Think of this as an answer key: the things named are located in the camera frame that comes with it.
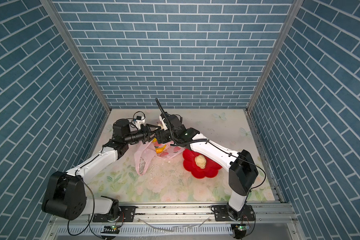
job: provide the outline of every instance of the mounting plate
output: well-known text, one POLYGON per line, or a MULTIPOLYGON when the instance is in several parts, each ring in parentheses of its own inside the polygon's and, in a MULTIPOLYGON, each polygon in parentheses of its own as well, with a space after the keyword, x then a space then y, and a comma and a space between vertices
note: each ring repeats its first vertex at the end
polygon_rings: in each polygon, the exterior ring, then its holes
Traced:
MULTIPOLYGON (((214 205, 213 212, 215 213, 215 221, 216 222, 225 222, 225 221, 232 221, 230 216, 228 215, 228 210, 226 205, 214 205)), ((254 212, 251 206, 244 205, 243 206, 243 215, 247 218, 244 218, 243 221, 254 221, 254 212)))
MULTIPOLYGON (((135 217, 135 206, 120 206, 121 212, 124 213, 124 222, 133 222, 135 217)), ((110 222, 108 221, 110 216, 107 214, 95 214, 93 216, 92 222, 110 222)))

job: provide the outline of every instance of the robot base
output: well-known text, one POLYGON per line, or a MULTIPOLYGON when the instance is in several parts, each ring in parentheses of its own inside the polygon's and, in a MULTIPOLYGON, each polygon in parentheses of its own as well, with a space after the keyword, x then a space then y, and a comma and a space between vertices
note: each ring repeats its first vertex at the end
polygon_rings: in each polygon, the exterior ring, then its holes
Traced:
MULTIPOLYGON (((135 206, 119 206, 121 209, 120 216, 123 217, 124 214, 124 222, 133 222, 135 217, 135 206)), ((92 222, 112 222, 112 216, 109 214, 94 214, 92 222)))
POLYGON ((225 222, 231 220, 254 221, 254 212, 251 206, 244 205, 237 219, 233 219, 232 217, 230 217, 230 215, 228 214, 230 210, 231 210, 230 207, 228 207, 227 205, 213 205, 212 211, 215 213, 215 221, 216 222, 225 222))

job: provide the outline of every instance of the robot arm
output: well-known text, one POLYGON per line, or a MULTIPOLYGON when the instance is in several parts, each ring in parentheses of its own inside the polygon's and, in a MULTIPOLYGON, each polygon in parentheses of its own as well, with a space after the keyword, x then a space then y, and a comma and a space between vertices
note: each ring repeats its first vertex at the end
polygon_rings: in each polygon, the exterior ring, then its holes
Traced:
POLYGON ((134 119, 136 131, 130 130, 131 123, 127 119, 116 121, 113 124, 112 139, 103 145, 100 152, 66 172, 52 174, 42 210, 68 220, 73 220, 79 215, 91 214, 93 209, 95 214, 108 213, 114 218, 119 216, 117 200, 107 197, 95 198, 95 206, 93 206, 93 201, 85 196, 84 184, 122 157, 128 150, 129 144, 136 144, 139 141, 144 144, 156 138, 159 144, 174 141, 177 146, 199 152, 228 171, 229 185, 233 190, 227 204, 228 214, 232 219, 240 219, 246 195, 258 175, 250 153, 246 150, 237 152, 227 149, 210 141, 196 129, 185 128, 177 116, 164 112, 158 99, 156 101, 162 112, 160 120, 163 129, 150 124, 144 126, 145 119, 141 117, 134 119))

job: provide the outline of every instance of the black cable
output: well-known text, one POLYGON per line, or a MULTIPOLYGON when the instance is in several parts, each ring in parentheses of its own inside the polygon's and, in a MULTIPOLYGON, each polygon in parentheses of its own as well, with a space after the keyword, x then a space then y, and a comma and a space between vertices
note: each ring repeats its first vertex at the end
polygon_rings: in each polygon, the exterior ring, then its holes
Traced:
POLYGON ((91 221, 92 221, 92 219, 93 219, 93 215, 94 215, 94 213, 95 213, 95 196, 93 195, 93 192, 92 192, 92 190, 89 188, 89 186, 81 179, 81 177, 78 177, 77 175, 76 175, 76 173, 77 173, 77 171, 78 171, 79 169, 77 169, 76 171, 75 171, 75 177, 77 177, 88 189, 89 189, 89 191, 91 192, 91 194, 92 194, 92 199, 93 199, 93 210, 92 210, 92 216, 91 216, 91 218, 88 220, 88 224, 87 224, 87 226, 80 232, 80 233, 77 233, 77 234, 72 234, 70 231, 69 231, 69 221, 70 220, 68 220, 68 223, 67 223, 67 231, 68 231, 68 234, 69 235, 71 235, 71 236, 77 236, 77 235, 80 235, 80 234, 82 234, 83 232, 85 232, 85 230, 87 230, 87 228, 89 227, 89 224, 91 223, 91 221))
MULTIPOLYGON (((231 154, 227 153, 226 151, 222 150, 221 148, 219 148, 218 146, 212 144, 211 142, 208 142, 208 143, 211 144, 212 146, 216 147, 216 148, 219 149, 220 151, 224 152, 225 154, 227 154, 227 155, 229 155, 229 156, 232 156, 232 157, 238 158, 237 156, 234 156, 234 155, 231 155, 231 154)), ((252 163, 252 162, 249 162, 249 161, 245 161, 245 160, 243 160, 243 159, 241 159, 241 160, 244 161, 244 162, 247 162, 247 163, 249 163, 249 164, 254 165, 255 167, 261 169, 261 170, 264 172, 264 179, 263 179, 263 181, 262 181, 259 185, 255 186, 255 187, 251 187, 251 188, 249 189, 249 191, 248 191, 248 193, 249 193, 249 192, 251 192, 252 189, 257 188, 257 187, 260 187, 261 185, 263 185, 263 183, 265 182, 265 179, 266 179, 266 177, 267 177, 267 174, 265 173, 264 169, 262 169, 261 167, 257 166, 256 164, 254 164, 254 163, 252 163)), ((248 198, 248 194, 245 196, 244 204, 247 203, 247 198, 248 198)))
POLYGON ((132 127, 136 128, 136 129, 138 129, 138 128, 136 127, 136 125, 135 125, 135 124, 133 124, 132 122, 129 122, 129 124, 130 124, 130 126, 132 126, 132 127))
POLYGON ((183 123, 183 117, 180 116, 179 114, 175 114, 175 116, 179 116, 180 117, 180 123, 183 123))
POLYGON ((132 119, 132 120, 134 120, 135 118, 121 118, 121 119, 117 120, 116 122, 124 120, 124 119, 132 119))
POLYGON ((123 226, 123 224, 124 224, 124 213, 123 213, 123 219, 122 219, 122 221, 121 221, 121 226, 119 227, 119 228, 121 228, 122 226, 123 226))
POLYGON ((142 113, 143 115, 144 115, 144 118, 142 119, 142 120, 144 120, 145 119, 145 114, 142 112, 142 111, 137 111, 136 113, 142 113))
POLYGON ((245 237, 248 237, 249 235, 251 235, 254 231, 254 226, 256 226, 256 213, 254 211, 253 211, 253 215, 254 215, 254 223, 253 223, 252 231, 245 237))
POLYGON ((216 206, 216 205, 211 205, 211 207, 210 207, 211 211, 212 211, 214 214, 217 213, 217 211, 215 211, 214 209, 212 209, 212 208, 215 208, 215 206, 216 206))
MULTIPOLYGON (((99 155, 100 155, 100 154, 96 155, 96 157, 94 157, 91 161, 87 162, 86 164, 84 164, 83 166, 81 166, 81 167, 79 167, 79 168, 82 168, 82 167, 84 167, 85 165, 91 163, 91 162, 92 162, 93 160, 95 160, 99 155)), ((69 221, 70 221, 70 220, 68 220, 68 223, 67 223, 67 231, 68 231, 68 234, 71 235, 71 236, 77 236, 77 235, 82 234, 83 232, 85 232, 85 230, 86 230, 88 227, 89 227, 89 229, 91 230, 91 227, 90 227, 89 225, 91 224, 91 221, 92 221, 92 219, 93 219, 93 215, 94 215, 94 213, 95 213, 95 196, 93 195, 93 192, 92 192, 92 190, 89 188, 89 186, 81 179, 81 177, 78 177, 78 176, 76 175, 76 174, 77 174, 77 171, 79 170, 79 168, 76 169, 76 171, 75 171, 75 177, 77 177, 77 178, 88 188, 88 190, 91 192, 92 199, 93 199, 93 210, 92 210, 92 216, 91 216, 91 218, 89 218, 89 215, 88 215, 88 224, 87 224, 87 226, 86 226, 80 233, 72 234, 72 233, 69 231, 69 221)))
POLYGON ((98 237, 98 238, 100 238, 100 239, 102 239, 102 240, 107 240, 107 238, 102 238, 102 237, 100 237, 100 236, 98 236, 98 235, 96 235, 96 233, 94 233, 93 231, 92 231, 92 228, 91 228, 91 225, 89 225, 89 230, 91 231, 91 233, 93 234, 93 235, 95 235, 96 237, 98 237))
POLYGON ((191 143, 196 143, 196 142, 208 142, 209 140, 204 138, 204 139, 196 139, 196 140, 192 140, 192 141, 189 141, 189 142, 182 142, 182 143, 179 143, 177 141, 177 139, 175 138, 174 136, 174 133, 173 133, 173 129, 172 129, 172 126, 171 126, 171 123, 170 121, 168 120, 168 114, 164 111, 163 107, 161 106, 158 98, 155 98, 156 100, 156 103, 157 103, 157 106, 158 108, 160 109, 161 113, 165 116, 165 118, 167 119, 167 122, 168 122, 168 129, 169 129, 169 133, 171 135, 171 139, 172 141, 178 145, 178 146, 185 146, 185 145, 188 145, 188 144, 191 144, 191 143))

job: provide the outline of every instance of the yellow object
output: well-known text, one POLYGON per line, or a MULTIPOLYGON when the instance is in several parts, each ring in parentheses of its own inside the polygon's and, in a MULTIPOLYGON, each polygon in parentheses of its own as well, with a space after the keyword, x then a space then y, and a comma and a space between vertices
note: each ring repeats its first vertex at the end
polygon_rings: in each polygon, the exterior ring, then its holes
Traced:
POLYGON ((161 147, 161 148, 156 148, 156 153, 162 153, 164 151, 165 147, 166 147, 166 145, 164 145, 164 147, 161 147))
MULTIPOLYGON (((156 138, 154 138, 153 140, 152 140, 152 142, 157 142, 157 139, 156 138)), ((160 147, 160 148, 156 148, 156 146, 155 146, 155 150, 156 150, 156 153, 162 153, 163 151, 164 151, 164 149, 165 149, 165 147, 166 147, 166 145, 164 145, 163 147, 160 147)))

